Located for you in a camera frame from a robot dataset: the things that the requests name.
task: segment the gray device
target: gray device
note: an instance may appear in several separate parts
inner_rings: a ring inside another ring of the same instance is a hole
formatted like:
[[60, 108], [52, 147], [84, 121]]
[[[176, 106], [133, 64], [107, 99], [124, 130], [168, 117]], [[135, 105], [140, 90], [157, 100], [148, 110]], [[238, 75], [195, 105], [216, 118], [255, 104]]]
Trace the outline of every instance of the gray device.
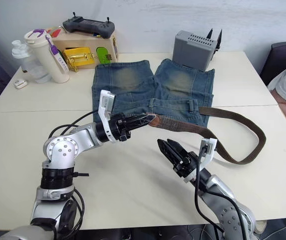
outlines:
[[188, 31], [179, 31], [175, 37], [173, 62], [205, 71], [222, 40], [222, 31], [217, 40], [211, 39], [212, 32], [213, 29], [207, 37], [202, 37]]

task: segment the black chair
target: black chair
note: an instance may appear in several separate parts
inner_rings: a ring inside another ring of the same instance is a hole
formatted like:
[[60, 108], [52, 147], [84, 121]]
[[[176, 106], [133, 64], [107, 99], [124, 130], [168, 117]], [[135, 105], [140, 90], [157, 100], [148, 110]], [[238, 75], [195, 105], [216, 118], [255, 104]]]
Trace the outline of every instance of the black chair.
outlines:
[[286, 42], [272, 44], [263, 70], [260, 74], [261, 79], [268, 85], [271, 80], [286, 69]]

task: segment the yellow box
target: yellow box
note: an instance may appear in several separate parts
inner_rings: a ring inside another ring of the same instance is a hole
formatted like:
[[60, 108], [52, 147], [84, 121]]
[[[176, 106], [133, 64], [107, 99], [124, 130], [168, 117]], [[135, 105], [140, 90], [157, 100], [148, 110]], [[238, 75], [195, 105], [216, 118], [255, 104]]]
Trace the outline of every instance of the yellow box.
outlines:
[[79, 69], [93, 69], [98, 64], [118, 62], [118, 52], [115, 32], [110, 38], [93, 36], [83, 32], [63, 32], [52, 38], [56, 47], [63, 52], [65, 49], [90, 48], [94, 63], [81, 65]]

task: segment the white bracket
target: white bracket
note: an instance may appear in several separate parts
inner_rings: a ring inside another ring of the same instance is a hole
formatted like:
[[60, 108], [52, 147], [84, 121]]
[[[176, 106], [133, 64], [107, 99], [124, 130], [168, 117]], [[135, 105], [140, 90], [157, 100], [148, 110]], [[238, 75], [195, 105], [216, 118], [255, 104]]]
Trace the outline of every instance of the white bracket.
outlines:
[[[198, 161], [205, 157], [205, 159], [200, 163], [199, 171], [201, 171], [207, 164], [209, 164], [214, 157], [214, 152], [216, 150], [217, 139], [215, 138], [203, 138], [201, 142], [201, 147], [199, 149]], [[202, 156], [200, 155], [203, 147], [207, 146], [207, 152]], [[184, 182], [188, 183], [190, 180], [196, 177], [197, 168], [194, 169], [187, 177], [184, 178]]]
[[99, 97], [98, 115], [103, 123], [105, 134], [108, 140], [110, 140], [112, 143], [115, 143], [116, 139], [111, 132], [108, 121], [111, 119], [110, 115], [113, 110], [114, 99], [115, 94], [112, 94], [107, 90], [101, 90], [101, 95]]

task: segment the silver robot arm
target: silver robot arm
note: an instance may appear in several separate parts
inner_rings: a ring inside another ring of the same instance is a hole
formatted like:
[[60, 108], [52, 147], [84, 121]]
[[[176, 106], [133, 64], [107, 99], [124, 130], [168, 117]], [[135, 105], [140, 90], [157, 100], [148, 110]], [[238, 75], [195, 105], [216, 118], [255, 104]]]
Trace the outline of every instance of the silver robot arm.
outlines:
[[236, 200], [230, 188], [216, 175], [211, 175], [205, 169], [205, 166], [213, 159], [217, 139], [204, 138], [199, 156], [194, 152], [187, 152], [173, 140], [158, 139], [157, 142], [161, 152], [173, 164], [173, 170], [178, 176], [183, 177], [184, 182], [190, 182], [196, 188], [198, 187], [197, 194], [216, 215], [224, 239], [258, 239], [254, 236], [256, 224], [254, 214]]
[[154, 114], [111, 116], [114, 98], [109, 91], [101, 91], [98, 109], [101, 122], [76, 127], [68, 134], [51, 137], [45, 142], [43, 152], [47, 159], [42, 163], [42, 179], [36, 189], [30, 225], [11, 230], [0, 240], [64, 240], [71, 237], [76, 227], [76, 211], [80, 210], [73, 197], [74, 192], [78, 194], [73, 178], [88, 176], [74, 172], [76, 157], [104, 142], [126, 141], [131, 136], [130, 130], [145, 126], [155, 118]]

